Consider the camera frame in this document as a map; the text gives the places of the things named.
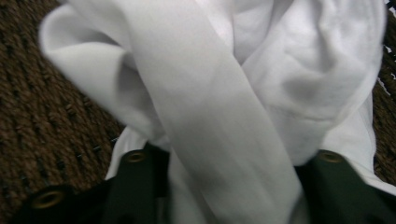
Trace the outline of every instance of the brown woven surface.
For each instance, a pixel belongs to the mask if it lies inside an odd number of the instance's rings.
[[[120,125],[39,54],[37,26],[55,0],[0,0],[0,223],[47,185],[89,189],[105,176]],[[389,17],[380,85],[374,89],[375,171],[396,185],[396,26]]]

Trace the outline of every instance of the brass grommet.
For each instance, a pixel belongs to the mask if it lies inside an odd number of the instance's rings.
[[[321,160],[328,161],[328,162],[337,163],[337,162],[342,161],[341,156],[339,156],[335,153],[332,153],[332,152],[320,152],[319,157]]]
[[[52,207],[64,199],[64,193],[60,190],[53,190],[46,192],[36,197],[32,202],[32,207],[35,209],[44,209]]]
[[[143,152],[134,152],[133,154],[129,155],[126,160],[128,162],[139,162],[143,161],[146,158],[146,155]]]

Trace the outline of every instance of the folded fabric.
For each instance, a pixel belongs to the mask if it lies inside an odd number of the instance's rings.
[[[292,166],[343,145],[340,125],[353,132],[380,65],[382,5],[69,0],[40,43],[127,125],[113,164],[146,140],[171,152],[171,223],[307,223]]]

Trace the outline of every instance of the round metal fastener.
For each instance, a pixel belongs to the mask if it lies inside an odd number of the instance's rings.
[[[49,208],[60,203],[63,199],[64,192],[60,190],[53,190],[36,197],[32,202],[32,207],[35,209]]]
[[[339,156],[335,153],[332,153],[332,152],[320,152],[319,157],[321,160],[328,161],[328,162],[337,163],[337,162],[342,161],[341,156]]]
[[[128,162],[139,162],[143,161],[146,158],[146,155],[143,152],[134,152],[133,154],[129,155],[126,160]]]

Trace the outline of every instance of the woven texture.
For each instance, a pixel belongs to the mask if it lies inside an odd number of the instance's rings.
[[[103,181],[121,126],[39,53],[37,27],[55,0],[0,0],[0,223],[48,185],[76,192]],[[375,171],[396,185],[396,22],[389,13],[374,89]]]

